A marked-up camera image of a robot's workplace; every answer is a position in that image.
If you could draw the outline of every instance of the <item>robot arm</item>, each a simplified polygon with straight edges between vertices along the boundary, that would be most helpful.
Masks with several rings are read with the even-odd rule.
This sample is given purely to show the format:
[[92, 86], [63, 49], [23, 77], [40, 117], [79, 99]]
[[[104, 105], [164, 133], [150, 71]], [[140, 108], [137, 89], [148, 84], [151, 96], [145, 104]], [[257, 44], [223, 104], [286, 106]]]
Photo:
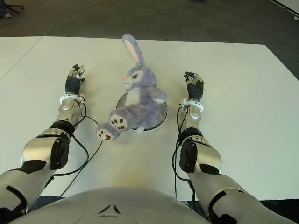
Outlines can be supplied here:
[[264, 207], [232, 178], [221, 175], [221, 156], [203, 137], [199, 122], [203, 81], [194, 73], [185, 75], [189, 99], [178, 114], [182, 145], [179, 165], [192, 182], [206, 216], [213, 224], [294, 223]]
[[69, 143], [81, 115], [79, 95], [85, 66], [75, 65], [67, 77], [66, 94], [60, 98], [59, 115], [53, 125], [29, 141], [22, 152], [22, 167], [0, 175], [0, 223], [26, 214], [50, 177], [68, 161]]

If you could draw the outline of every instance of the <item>bunny arm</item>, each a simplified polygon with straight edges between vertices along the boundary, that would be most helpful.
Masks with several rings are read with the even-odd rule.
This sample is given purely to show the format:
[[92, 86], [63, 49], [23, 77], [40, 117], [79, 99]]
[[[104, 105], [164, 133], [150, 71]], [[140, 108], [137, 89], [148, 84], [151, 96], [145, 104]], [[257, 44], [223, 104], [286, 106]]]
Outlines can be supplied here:
[[162, 104], [166, 100], [166, 93], [159, 88], [148, 87], [146, 88], [149, 96], [153, 99], [154, 102]]

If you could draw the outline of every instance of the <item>robotic finger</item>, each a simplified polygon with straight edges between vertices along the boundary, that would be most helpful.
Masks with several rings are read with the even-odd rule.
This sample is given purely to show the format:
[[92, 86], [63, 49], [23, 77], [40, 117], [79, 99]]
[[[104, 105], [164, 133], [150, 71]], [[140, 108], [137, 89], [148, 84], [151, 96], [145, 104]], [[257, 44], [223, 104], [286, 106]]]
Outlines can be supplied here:
[[203, 80], [202, 78], [196, 74], [196, 73], [193, 73], [193, 72], [186, 72], [186, 74], [184, 75], [185, 79], [186, 79], [186, 83], [192, 83], [194, 85], [197, 85], [198, 82], [201, 82], [203, 83]]
[[85, 66], [82, 65], [82, 66], [80, 66], [80, 67], [78, 68], [78, 70], [77, 70], [76, 78], [81, 79], [81, 77], [83, 76], [84, 72], [85, 72]]
[[76, 74], [77, 74], [77, 71], [79, 69], [79, 66], [76, 64], [74, 65], [70, 71], [69, 71], [69, 74], [68, 74], [68, 77], [71, 76], [71, 77], [74, 77]]

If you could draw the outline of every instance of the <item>black joint cover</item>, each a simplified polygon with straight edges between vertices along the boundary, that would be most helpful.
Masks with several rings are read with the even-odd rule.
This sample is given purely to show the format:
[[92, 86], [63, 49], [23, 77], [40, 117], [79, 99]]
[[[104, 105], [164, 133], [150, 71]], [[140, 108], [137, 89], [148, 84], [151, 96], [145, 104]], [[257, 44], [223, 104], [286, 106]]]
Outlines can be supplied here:
[[59, 120], [55, 122], [53, 125], [51, 125], [50, 128], [59, 128], [67, 132], [70, 136], [75, 132], [75, 127], [66, 120]]
[[199, 135], [199, 136], [202, 136], [202, 133], [200, 132], [199, 129], [195, 128], [195, 127], [189, 127], [187, 129], [185, 129], [180, 135], [179, 135], [179, 143], [182, 143], [182, 141], [189, 137], [189, 136], [192, 136], [192, 135]]
[[197, 159], [197, 147], [194, 142], [187, 140], [183, 143], [179, 166], [187, 173], [193, 173]]
[[64, 138], [58, 138], [51, 151], [51, 165], [50, 169], [61, 169], [63, 168], [67, 161], [69, 155], [69, 141]]

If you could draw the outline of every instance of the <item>black cable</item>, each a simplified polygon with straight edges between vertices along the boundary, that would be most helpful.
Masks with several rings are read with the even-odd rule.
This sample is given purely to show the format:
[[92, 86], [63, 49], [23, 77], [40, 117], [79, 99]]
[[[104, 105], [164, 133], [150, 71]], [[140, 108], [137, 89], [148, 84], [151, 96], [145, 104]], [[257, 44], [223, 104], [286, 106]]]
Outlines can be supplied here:
[[78, 124], [80, 124], [80, 123], [86, 118], [86, 114], [87, 114], [86, 105], [83, 104], [83, 106], [84, 106], [84, 109], [85, 109], [84, 116], [83, 116], [83, 118], [82, 118], [78, 123], [76, 123], [76, 124], [74, 125], [74, 127], [78, 126]]
[[[97, 125], [98, 125], [98, 122], [95, 120], [95, 119], [93, 119], [93, 118], [91, 118], [91, 117], [89, 117], [89, 116], [87, 116], [86, 114], [87, 114], [87, 109], [86, 109], [86, 105], [85, 104], [83, 104], [84, 105], [84, 109], [85, 109], [85, 113], [84, 113], [84, 115], [82, 115], [83, 116], [83, 118], [75, 125], [75, 126], [77, 126], [78, 124], [80, 124], [84, 119], [85, 119], [85, 117], [88, 117], [89, 119], [91, 119], [91, 120], [93, 120]], [[85, 160], [85, 162], [78, 168], [78, 169], [76, 169], [76, 170], [73, 170], [73, 171], [71, 171], [71, 172], [68, 172], [68, 173], [64, 173], [64, 174], [54, 174], [54, 175], [52, 175], [51, 177], [50, 177], [50, 179], [48, 180], [48, 182], [47, 182], [47, 184], [46, 184], [46, 186], [45, 187], [47, 187], [48, 186], [48, 184], [54, 179], [54, 177], [55, 176], [66, 176], [66, 175], [71, 175], [71, 174], [73, 174], [73, 173], [76, 173], [76, 172], [78, 172], [77, 173], [77, 175], [75, 176], [75, 178], [72, 180], [72, 182], [70, 183], [70, 185], [66, 188], [66, 190], [62, 193], [62, 195], [67, 191], [67, 189], [71, 186], [71, 184], [75, 181], [75, 179], [77, 178], [77, 176], [80, 174], [80, 172], [85, 168], [85, 166], [89, 163], [89, 161], [96, 155], [96, 153], [98, 152], [98, 150], [100, 149], [100, 147], [101, 147], [101, 145], [102, 145], [102, 143], [103, 143], [103, 141], [100, 143], [100, 145], [99, 145], [99, 147], [97, 148], [97, 150], [95, 151], [95, 153], [92, 155], [92, 157], [89, 159], [89, 153], [88, 153], [88, 151], [87, 151], [87, 149], [82, 145], [82, 143], [75, 137], [75, 135], [73, 135], [72, 134], [72, 137], [73, 137], [73, 139], [83, 148], [83, 150], [85, 151], [85, 153], [86, 153], [86, 160]]]
[[181, 109], [181, 107], [178, 109], [178, 112], [177, 112], [178, 138], [177, 138], [177, 142], [176, 142], [176, 149], [175, 149], [175, 151], [173, 152], [173, 155], [172, 155], [172, 169], [173, 169], [173, 171], [175, 173], [175, 176], [174, 176], [175, 195], [176, 195], [176, 199], [177, 199], [177, 178], [180, 179], [181, 181], [187, 181], [188, 184], [189, 184], [189, 186], [190, 186], [190, 188], [191, 188], [191, 190], [192, 190], [192, 205], [193, 205], [193, 210], [196, 213], [198, 213], [198, 210], [197, 210], [196, 204], [195, 204], [195, 189], [194, 189], [194, 186], [193, 186], [192, 182], [189, 179], [182, 178], [182, 177], [180, 177], [177, 174], [177, 151], [178, 151], [178, 148], [180, 146], [179, 135], [181, 134], [181, 129], [182, 129], [183, 123], [184, 123], [184, 121], [186, 119], [186, 116], [188, 114], [188, 108], [187, 108], [186, 109], [186, 114], [185, 114], [184, 119], [183, 119], [182, 124], [181, 124], [181, 127], [179, 127], [178, 114], [179, 114], [180, 109]]
[[[178, 112], [177, 112], [177, 126], [178, 126], [178, 138], [179, 138], [179, 135], [181, 133], [181, 129], [182, 129], [182, 126], [183, 126], [183, 123], [186, 119], [186, 116], [187, 116], [187, 113], [188, 113], [188, 110], [186, 111], [186, 114], [185, 114], [185, 117], [182, 121], [182, 124], [181, 124], [181, 127], [179, 127], [179, 124], [178, 124], [178, 114], [179, 114], [179, 111], [181, 110], [181, 107], [179, 107], [178, 109]], [[172, 155], [172, 169], [174, 171], [174, 190], [175, 190], [175, 196], [176, 196], [176, 199], [178, 197], [177, 195], [177, 178], [182, 180], [182, 181], [187, 181], [188, 179], [184, 179], [182, 177], [180, 177], [178, 174], [177, 174], [177, 151], [178, 151], [178, 148], [179, 148], [179, 140], [177, 138], [177, 142], [176, 142], [176, 149], [174, 150], [173, 152], [173, 155]]]
[[83, 148], [84, 152], [86, 153], [86, 160], [85, 160], [85, 162], [84, 162], [78, 169], [76, 169], [76, 170], [74, 170], [74, 171], [71, 171], [71, 172], [69, 172], [69, 173], [65, 173], [65, 174], [54, 174], [52, 177], [54, 177], [54, 176], [67, 176], [67, 175], [76, 173], [76, 172], [78, 172], [79, 170], [82, 170], [82, 169], [86, 166], [86, 164], [88, 163], [89, 153], [88, 153], [87, 149], [82, 145], [81, 142], [79, 142], [79, 140], [75, 137], [75, 135], [72, 134], [71, 136], [72, 136], [73, 139], [78, 143], [78, 145], [80, 145], [80, 146]]
[[198, 210], [196, 208], [196, 204], [195, 204], [195, 189], [194, 189], [194, 186], [192, 184], [192, 182], [190, 180], [188, 180], [188, 184], [192, 190], [192, 205], [193, 205], [193, 210], [198, 213]]
[[85, 116], [85, 117], [89, 118], [90, 120], [93, 120], [98, 125], [98, 122], [95, 119], [88, 117], [88, 116]]
[[[94, 152], [94, 154], [93, 154], [92, 157], [89, 159], [89, 161], [92, 160], [92, 158], [96, 155], [96, 153], [97, 153], [98, 150], [100, 149], [102, 143], [103, 143], [103, 140], [101, 141], [99, 147], [98, 147], [97, 150]], [[83, 169], [81, 169], [81, 170], [77, 173], [77, 175], [74, 177], [74, 179], [71, 181], [71, 183], [67, 186], [67, 188], [64, 190], [64, 192], [62, 192], [62, 194], [60, 195], [60, 197], [62, 197], [62, 195], [64, 195], [65, 192], [70, 188], [70, 186], [74, 183], [75, 179], [76, 179], [77, 176], [81, 173], [82, 170], [83, 170]]]
[[[84, 117], [87, 117], [91, 120], [93, 120], [97, 125], [98, 125], [98, 122], [96, 120], [94, 120], [93, 118], [89, 117], [89, 116], [86, 116], [86, 113], [84, 115]], [[92, 158], [96, 155], [96, 153], [99, 151], [101, 145], [103, 143], [103, 140], [101, 141], [99, 147], [97, 148], [97, 150], [93, 153], [93, 155], [91, 156], [91, 158], [89, 160], [87, 160], [81, 167], [82, 168], [79, 168], [79, 172], [76, 174], [76, 176], [73, 178], [73, 180], [71, 181], [71, 183], [67, 186], [67, 188], [62, 192], [62, 194], [60, 195], [60, 197], [62, 197], [65, 192], [70, 188], [70, 186], [74, 183], [74, 181], [76, 180], [76, 178], [78, 177], [78, 175], [81, 173], [81, 171], [87, 166], [87, 164], [89, 163], [90, 160], [92, 160]]]

